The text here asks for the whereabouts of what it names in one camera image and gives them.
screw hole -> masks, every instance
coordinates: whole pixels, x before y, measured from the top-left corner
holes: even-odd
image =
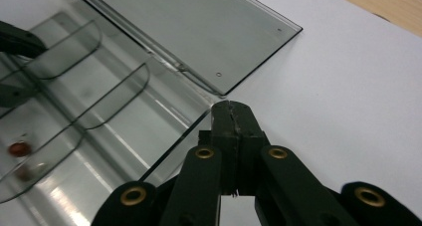
[[[120,202],[125,206],[133,206],[142,202],[146,197],[146,190],[139,186],[130,187],[120,197]]]
[[[363,203],[373,207],[383,207],[385,205],[385,199],[370,188],[358,187],[354,190],[354,195]]]
[[[196,150],[195,155],[198,158],[203,158],[203,159],[211,158],[214,155],[214,151],[210,148],[200,148]]]
[[[277,159],[283,159],[288,156],[288,153],[280,148],[272,148],[268,151],[268,154]]]

